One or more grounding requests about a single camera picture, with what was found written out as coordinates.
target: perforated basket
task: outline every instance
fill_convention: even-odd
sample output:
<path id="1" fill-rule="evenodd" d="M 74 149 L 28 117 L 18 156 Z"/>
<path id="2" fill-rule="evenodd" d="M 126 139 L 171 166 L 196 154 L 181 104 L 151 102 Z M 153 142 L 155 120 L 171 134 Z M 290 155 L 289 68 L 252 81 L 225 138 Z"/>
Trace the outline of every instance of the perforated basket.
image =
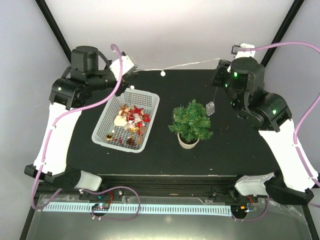
<path id="1" fill-rule="evenodd" d="M 157 94 L 141 91 L 141 90 L 130 90 L 126 89 L 126 91 L 121 94 L 121 96 L 113 96 L 105 105 L 105 108 L 97 122 L 93 134 L 92 141 L 95 144 L 99 144 L 101 146 L 117 149 L 124 152 L 132 152 L 132 153 L 140 153 L 144 150 L 148 136 L 150 134 L 152 124 L 154 122 L 157 108 L 159 105 L 160 98 Z M 136 144 L 134 146 L 130 146 L 126 143 L 127 139 L 131 136 L 130 131 L 124 130 L 123 127 L 115 126 L 114 120 L 119 113 L 120 108 L 124 105 L 135 105 L 137 108 L 143 108 L 144 114 L 149 114 L 150 122 L 145 122 L 145 126 L 147 127 L 147 131 L 143 134 L 142 144 Z M 112 137 L 118 139 L 121 137 L 122 143 L 116 140 L 106 140 L 106 136 L 112 133 Z M 139 137 L 138 133 L 134 134 L 134 141 Z"/>

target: white string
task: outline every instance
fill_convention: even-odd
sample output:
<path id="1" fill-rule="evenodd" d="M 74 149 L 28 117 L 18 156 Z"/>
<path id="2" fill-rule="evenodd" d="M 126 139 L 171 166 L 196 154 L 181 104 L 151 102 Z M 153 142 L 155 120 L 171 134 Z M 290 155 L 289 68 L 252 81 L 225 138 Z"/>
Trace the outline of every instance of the white string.
<path id="1" fill-rule="evenodd" d="M 164 69 L 161 68 L 150 68 L 150 69 L 140 69 L 140 70 L 135 70 L 134 72 L 140 72 L 140 71 L 164 71 L 168 69 L 175 69 L 178 67 L 183 67 L 183 66 L 188 66 L 188 65 L 193 65 L 193 64 L 202 64 L 206 62 L 211 62 L 215 60 L 220 60 L 221 58 L 214 58 L 214 59 L 209 59 L 209 60 L 203 60 L 203 61 L 195 61 L 195 62 L 189 62 L 189 63 L 184 63 L 184 64 L 179 64 L 179 65 L 174 65 L 174 66 L 169 66 Z"/>

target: potted plant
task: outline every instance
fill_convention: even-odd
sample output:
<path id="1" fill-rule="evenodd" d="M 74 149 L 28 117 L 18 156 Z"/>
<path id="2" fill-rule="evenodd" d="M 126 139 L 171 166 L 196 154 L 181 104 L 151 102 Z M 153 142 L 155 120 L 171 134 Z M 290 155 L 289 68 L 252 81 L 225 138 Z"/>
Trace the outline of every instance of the potted plant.
<path id="1" fill-rule="evenodd" d="M 184 149 L 192 149 L 199 140 L 208 140 L 213 132 L 205 107 L 196 100 L 189 102 L 187 107 L 176 107 L 173 110 L 173 123 L 169 126 L 176 133 L 180 145 Z"/>

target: miniature christmas tree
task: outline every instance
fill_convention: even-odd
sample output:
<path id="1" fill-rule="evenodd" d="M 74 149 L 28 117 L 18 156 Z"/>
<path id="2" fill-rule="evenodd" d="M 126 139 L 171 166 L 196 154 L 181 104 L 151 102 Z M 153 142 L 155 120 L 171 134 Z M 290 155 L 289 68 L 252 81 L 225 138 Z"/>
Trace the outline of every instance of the miniature christmas tree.
<path id="1" fill-rule="evenodd" d="M 169 129 L 179 134 L 181 140 L 187 144 L 199 140 L 208 140 L 213 132 L 209 131 L 211 122 L 206 114 L 205 107 L 196 103 L 196 100 L 189 102 L 187 107 L 176 107 L 173 110 L 173 123 Z"/>

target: gray floor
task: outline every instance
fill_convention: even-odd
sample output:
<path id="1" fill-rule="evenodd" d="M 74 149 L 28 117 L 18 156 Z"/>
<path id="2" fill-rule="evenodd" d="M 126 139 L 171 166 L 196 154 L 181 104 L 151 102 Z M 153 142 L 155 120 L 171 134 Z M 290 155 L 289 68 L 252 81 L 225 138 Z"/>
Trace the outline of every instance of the gray floor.
<path id="1" fill-rule="evenodd" d="M 263 211 L 250 212 L 255 217 Z M 225 216 L 147 215 L 127 222 L 92 220 L 89 213 L 36 212 L 28 240 L 311 240 L 301 207 L 271 205 L 262 219 Z"/>

